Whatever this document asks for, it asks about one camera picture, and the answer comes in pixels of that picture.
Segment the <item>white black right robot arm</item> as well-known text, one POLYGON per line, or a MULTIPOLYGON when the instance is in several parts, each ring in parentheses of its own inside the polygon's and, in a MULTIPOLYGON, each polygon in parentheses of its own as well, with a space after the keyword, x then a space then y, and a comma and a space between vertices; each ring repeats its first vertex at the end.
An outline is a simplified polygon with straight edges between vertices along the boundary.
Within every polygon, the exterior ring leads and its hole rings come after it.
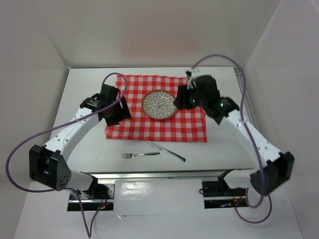
POLYGON ((230 97, 222 97, 211 75, 188 71, 186 79, 187 83, 178 87, 175 106, 179 110, 202 108, 208 117, 239 141, 256 165, 255 169, 231 169, 220 175, 219 193, 229 195, 237 188, 253 188, 266 196, 286 183, 291 177, 294 156, 273 146, 244 117, 230 97))

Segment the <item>red white checkered cloth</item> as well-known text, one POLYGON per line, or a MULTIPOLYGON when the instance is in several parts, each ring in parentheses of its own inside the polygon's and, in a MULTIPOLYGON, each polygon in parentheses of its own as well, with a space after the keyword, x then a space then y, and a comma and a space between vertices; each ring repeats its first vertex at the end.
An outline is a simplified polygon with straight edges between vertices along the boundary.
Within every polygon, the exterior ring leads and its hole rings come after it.
POLYGON ((141 141, 207 142, 205 113, 200 108, 176 111, 163 120, 148 117, 142 109, 144 96, 153 90, 165 90, 177 95, 177 88, 186 84, 185 77, 159 75, 126 75, 125 98, 132 115, 119 125, 106 127, 107 139, 141 141))

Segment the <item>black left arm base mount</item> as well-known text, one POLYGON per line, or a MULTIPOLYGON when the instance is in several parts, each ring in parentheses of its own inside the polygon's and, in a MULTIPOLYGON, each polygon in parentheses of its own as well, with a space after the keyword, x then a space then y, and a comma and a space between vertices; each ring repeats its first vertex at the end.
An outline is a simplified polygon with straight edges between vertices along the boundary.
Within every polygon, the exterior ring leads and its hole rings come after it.
POLYGON ((89 191, 77 190, 70 192, 67 211, 79 212, 81 211, 79 200, 82 203, 83 211, 112 211, 114 209, 114 192, 115 183, 100 184, 96 191, 89 193, 89 191))

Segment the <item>floral patterned ceramic plate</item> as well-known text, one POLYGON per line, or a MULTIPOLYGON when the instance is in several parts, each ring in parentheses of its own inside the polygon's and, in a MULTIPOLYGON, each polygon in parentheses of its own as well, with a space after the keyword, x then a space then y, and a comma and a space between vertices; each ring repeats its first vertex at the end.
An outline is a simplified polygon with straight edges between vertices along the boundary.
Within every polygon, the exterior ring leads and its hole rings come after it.
POLYGON ((152 119, 165 120, 177 111, 174 104, 175 99, 176 97, 169 91, 154 90, 144 96, 142 109, 152 119))

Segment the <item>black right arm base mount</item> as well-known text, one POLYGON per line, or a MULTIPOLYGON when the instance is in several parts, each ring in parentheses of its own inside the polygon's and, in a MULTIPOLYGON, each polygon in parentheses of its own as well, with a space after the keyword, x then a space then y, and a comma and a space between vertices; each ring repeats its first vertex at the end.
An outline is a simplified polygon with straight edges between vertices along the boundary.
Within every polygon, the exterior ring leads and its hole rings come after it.
POLYGON ((199 194, 203 196, 205 209, 248 207, 245 201, 246 190, 244 188, 231 189, 224 177, 231 170, 225 171, 214 181, 203 181, 199 194))

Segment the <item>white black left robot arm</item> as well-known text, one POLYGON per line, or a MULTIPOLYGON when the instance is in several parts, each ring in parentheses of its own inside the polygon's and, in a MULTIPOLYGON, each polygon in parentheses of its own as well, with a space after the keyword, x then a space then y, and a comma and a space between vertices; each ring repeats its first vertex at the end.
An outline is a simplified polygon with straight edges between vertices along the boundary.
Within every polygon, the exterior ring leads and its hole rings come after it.
POLYGON ((93 175, 72 171, 67 160, 83 137, 100 121, 107 126, 118 125, 132 118, 126 99, 118 98, 120 90, 103 84, 101 91, 86 98, 73 120, 43 146, 29 151, 30 178, 56 191, 80 190, 88 199, 98 194, 98 179, 93 175))

